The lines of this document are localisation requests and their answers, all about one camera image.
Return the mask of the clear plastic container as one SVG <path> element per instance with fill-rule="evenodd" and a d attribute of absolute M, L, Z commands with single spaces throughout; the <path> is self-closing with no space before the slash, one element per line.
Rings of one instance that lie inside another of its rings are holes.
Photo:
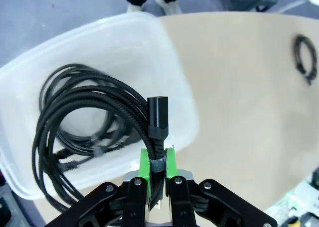
<path fill-rule="evenodd" d="M 32 173 L 38 98 L 48 76 L 80 63 L 128 84 L 144 98 L 168 97 L 166 147 L 179 151 L 199 130 L 190 85 L 163 24 L 144 12 L 125 13 L 52 38 L 0 68 L 0 170 L 20 197 L 43 197 Z"/>

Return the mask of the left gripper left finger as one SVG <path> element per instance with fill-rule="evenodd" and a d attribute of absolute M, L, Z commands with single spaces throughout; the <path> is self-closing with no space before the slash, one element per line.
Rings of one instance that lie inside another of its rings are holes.
<path fill-rule="evenodd" d="M 105 182 L 49 222 L 46 227 L 145 227 L 149 202 L 150 160 L 141 150 L 140 169 L 120 186 Z"/>

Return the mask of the black equipment box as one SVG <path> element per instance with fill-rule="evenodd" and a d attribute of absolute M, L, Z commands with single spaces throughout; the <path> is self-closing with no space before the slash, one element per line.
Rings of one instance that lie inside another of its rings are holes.
<path fill-rule="evenodd" d="M 0 178 L 0 227 L 14 227 L 14 224 L 12 191 L 4 178 Z"/>

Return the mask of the white and green equipment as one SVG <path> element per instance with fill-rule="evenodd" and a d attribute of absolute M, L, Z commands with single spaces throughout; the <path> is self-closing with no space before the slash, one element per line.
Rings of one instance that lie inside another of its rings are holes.
<path fill-rule="evenodd" d="M 277 227 L 319 227 L 319 167 L 265 213 Z"/>

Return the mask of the white shoe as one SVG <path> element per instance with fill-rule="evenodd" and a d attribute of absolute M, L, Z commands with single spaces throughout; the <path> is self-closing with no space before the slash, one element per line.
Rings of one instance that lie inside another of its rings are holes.
<path fill-rule="evenodd" d="M 177 1 L 166 3 L 164 0 L 155 0 L 155 2 L 163 10 L 166 16 L 182 14 Z"/>
<path fill-rule="evenodd" d="M 132 3 L 128 3 L 127 12 L 142 12 L 144 11 L 145 4 L 142 5 L 134 5 Z"/>

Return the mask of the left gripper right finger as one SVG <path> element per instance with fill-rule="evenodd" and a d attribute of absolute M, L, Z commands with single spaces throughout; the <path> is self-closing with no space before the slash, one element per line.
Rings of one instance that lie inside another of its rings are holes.
<path fill-rule="evenodd" d="M 278 227 L 275 219 L 217 181 L 205 179 L 197 184 L 191 172 L 177 168 L 174 148 L 165 152 L 173 227 L 198 227 L 196 216 L 216 227 Z"/>

